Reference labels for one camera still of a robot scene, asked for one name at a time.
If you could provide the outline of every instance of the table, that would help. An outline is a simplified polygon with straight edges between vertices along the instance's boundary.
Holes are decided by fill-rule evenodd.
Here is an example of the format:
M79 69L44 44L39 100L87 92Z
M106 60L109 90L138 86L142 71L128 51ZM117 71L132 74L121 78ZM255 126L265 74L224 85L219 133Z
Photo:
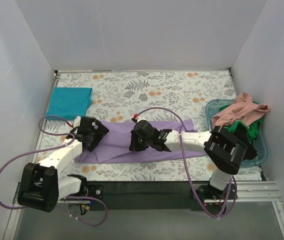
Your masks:
M107 71L63 72L57 87L93 88L92 106L86 115L110 122L131 121L135 113L149 107L165 107L182 119L192 119L198 131L208 131L205 106L214 99L233 99L236 94L228 71ZM178 121L171 113L152 110L147 120ZM66 133L70 127L59 120L48 120L45 129ZM43 135L40 149L59 146L64 136ZM51 152L39 153L37 162ZM194 181L208 181L216 166L208 156L187 159ZM71 162L60 177L80 174L88 181L186 181L182 160L144 163L82 164ZM241 168L235 176L241 181L261 180L260 169Z

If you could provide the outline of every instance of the green cloth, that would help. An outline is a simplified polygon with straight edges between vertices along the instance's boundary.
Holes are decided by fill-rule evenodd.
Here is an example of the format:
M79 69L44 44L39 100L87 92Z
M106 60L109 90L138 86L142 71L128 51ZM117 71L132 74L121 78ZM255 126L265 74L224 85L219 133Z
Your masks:
M226 105L226 106L222 106L220 108L219 111L222 111L224 110L225 108L227 108L229 105ZM260 134L260 130L259 130L259 126L260 124L262 124L264 122L264 119L263 118L260 118L258 119L257 121L253 122L250 127L246 126L245 123L243 123L242 121L236 121L233 125L231 126L224 126L224 128L226 128L228 131L230 131L231 133L234 133L238 124L241 124L243 125L246 130L247 130L247 137L248 137L248 141L249 143L252 143L253 140L255 138L257 138L257 136Z

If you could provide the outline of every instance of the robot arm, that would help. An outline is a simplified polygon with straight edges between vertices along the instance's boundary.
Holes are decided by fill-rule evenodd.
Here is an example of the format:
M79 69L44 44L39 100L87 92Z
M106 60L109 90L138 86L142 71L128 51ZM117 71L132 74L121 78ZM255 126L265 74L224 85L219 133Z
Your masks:
M148 147L158 151L180 151L180 135L184 150L206 152L216 165L210 179L208 189L210 193L220 196L232 175L236 175L244 160L247 146L222 126L216 126L212 131L183 132L163 129L158 131L142 117L132 119L136 122L132 130L130 150L139 152Z
M86 178L69 174L63 179L58 175L83 149L90 152L104 138L109 130L93 117L77 117L74 121L75 141L64 141L65 147L54 151L39 163L28 163L24 169L17 196L20 205L50 212L59 199L69 195L86 196Z

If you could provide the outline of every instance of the purple cloth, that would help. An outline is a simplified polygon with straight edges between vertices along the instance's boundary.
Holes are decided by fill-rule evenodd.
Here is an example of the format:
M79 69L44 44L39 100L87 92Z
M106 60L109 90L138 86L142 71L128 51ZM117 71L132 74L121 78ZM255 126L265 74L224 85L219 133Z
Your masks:
M175 160L182 158L181 151L156 151L149 147L145 151L129 151L131 144L131 130L134 128L133 122L107 122L101 121L109 129L108 134L99 143L93 152L85 150L80 156L75 158L79 163L90 164L119 164L119 163L144 163L163 160ZM173 129L178 131L181 124L175 121L150 121L153 127L158 130ZM184 121L187 130L194 130L191 119ZM200 157L206 155L203 152L185 151L186 157Z

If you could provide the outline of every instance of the fabric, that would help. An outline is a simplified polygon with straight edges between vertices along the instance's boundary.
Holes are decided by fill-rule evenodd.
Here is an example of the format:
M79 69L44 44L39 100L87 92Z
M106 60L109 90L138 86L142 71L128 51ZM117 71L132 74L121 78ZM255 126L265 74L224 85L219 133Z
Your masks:
M107 122L101 121L109 129L109 133L99 143L93 152L85 150L75 161L80 163L144 163L163 160L176 160L182 157L181 151L167 152L156 151L149 147L145 151L129 151L131 144L131 130L134 128L133 122ZM149 121L149 123L161 129L173 129L178 131L181 124L174 121ZM184 121L187 130L194 130L191 119ZM206 155L204 152L185 151L186 157L199 157Z
M231 126L237 121L242 121L249 127L269 110L270 107L267 104L253 103L252 97L243 92L234 99L233 104L212 116L212 125Z
M92 88L88 87L55 87L46 116L55 115L66 120L85 116L92 104L91 94Z
M224 110L227 108L229 105L223 106L220 108L220 111ZM250 127L247 127L242 121L237 121L230 127L224 126L229 132L234 133L238 124L243 125L246 128L247 131L247 137L248 137L248 142L252 143L254 139L258 137L260 134L260 124L264 122L263 118L258 119L257 121L253 122Z

